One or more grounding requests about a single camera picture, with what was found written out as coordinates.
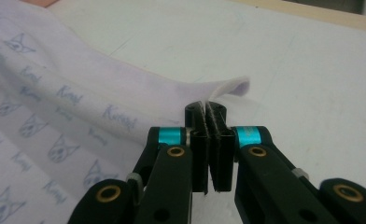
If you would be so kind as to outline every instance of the cloth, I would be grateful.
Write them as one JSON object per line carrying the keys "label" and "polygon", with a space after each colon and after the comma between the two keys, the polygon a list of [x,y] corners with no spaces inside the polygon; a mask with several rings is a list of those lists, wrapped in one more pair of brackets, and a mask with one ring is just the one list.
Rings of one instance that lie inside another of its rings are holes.
{"label": "cloth", "polygon": [[247,77],[151,74],[89,48],[44,8],[0,1],[0,223],[65,223],[91,185],[125,179],[150,127],[184,126],[185,105],[247,90]]}

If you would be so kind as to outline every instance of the brown object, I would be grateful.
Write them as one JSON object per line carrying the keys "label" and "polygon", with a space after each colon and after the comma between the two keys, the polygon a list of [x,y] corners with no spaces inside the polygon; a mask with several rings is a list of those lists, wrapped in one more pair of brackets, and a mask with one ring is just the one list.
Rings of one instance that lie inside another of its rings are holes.
{"label": "brown object", "polygon": [[22,2],[33,4],[40,7],[49,7],[58,0],[21,0]]}

